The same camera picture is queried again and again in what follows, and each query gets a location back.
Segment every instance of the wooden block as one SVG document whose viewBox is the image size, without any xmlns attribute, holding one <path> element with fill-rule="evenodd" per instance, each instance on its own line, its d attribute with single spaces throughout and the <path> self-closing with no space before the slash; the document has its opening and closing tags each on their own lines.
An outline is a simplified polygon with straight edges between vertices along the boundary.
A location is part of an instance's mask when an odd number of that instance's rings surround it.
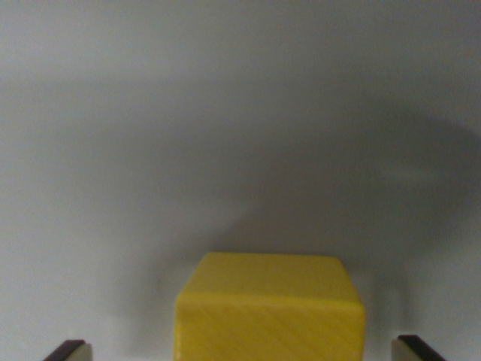
<svg viewBox="0 0 481 361">
<path fill-rule="evenodd" d="M 177 297 L 176 361 L 359 361 L 365 310 L 338 259 L 209 253 Z"/>
</svg>

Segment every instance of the yellow wooden block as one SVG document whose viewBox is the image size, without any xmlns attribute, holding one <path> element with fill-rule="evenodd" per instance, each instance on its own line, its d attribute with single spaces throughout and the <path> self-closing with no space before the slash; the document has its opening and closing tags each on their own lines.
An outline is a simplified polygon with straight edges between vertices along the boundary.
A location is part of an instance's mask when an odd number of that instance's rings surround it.
<svg viewBox="0 0 481 361">
<path fill-rule="evenodd" d="M 365 310 L 340 261 L 209 253 L 177 297 L 176 361 L 359 361 Z"/>
</svg>

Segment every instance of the white wall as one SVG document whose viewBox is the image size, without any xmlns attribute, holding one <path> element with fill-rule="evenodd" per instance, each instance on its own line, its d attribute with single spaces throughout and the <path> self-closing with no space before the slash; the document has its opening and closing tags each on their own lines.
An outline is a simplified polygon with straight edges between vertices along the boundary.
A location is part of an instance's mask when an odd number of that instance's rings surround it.
<svg viewBox="0 0 481 361">
<path fill-rule="evenodd" d="M 404 331 L 479 358 L 480 5 L 1 10 L 2 358 L 65 338 L 98 361 L 170 358 L 174 296 L 212 249 L 344 259 L 371 316 L 366 359 Z M 384 159 L 383 127 L 425 116 L 459 127 L 449 152 L 413 133 L 414 160 Z M 374 168 L 349 137 L 384 144 Z"/>
</svg>

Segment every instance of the block side face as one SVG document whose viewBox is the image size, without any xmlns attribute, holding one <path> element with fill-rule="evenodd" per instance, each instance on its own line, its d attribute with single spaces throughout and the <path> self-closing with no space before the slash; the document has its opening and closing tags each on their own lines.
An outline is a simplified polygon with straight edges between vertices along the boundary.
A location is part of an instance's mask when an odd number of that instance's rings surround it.
<svg viewBox="0 0 481 361">
<path fill-rule="evenodd" d="M 325 256 L 209 253 L 184 292 L 359 301 L 339 259 Z"/>
<path fill-rule="evenodd" d="M 174 358 L 360 361 L 364 331 L 362 308 L 181 303 Z"/>
</svg>

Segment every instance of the block top face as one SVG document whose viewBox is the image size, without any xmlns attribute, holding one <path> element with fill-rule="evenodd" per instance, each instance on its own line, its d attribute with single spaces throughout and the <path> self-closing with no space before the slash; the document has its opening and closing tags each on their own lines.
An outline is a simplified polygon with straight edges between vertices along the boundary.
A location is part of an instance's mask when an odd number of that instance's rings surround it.
<svg viewBox="0 0 481 361">
<path fill-rule="evenodd" d="M 189 300 L 362 306 L 339 259 L 261 253 L 209 253 L 177 303 Z"/>
</svg>

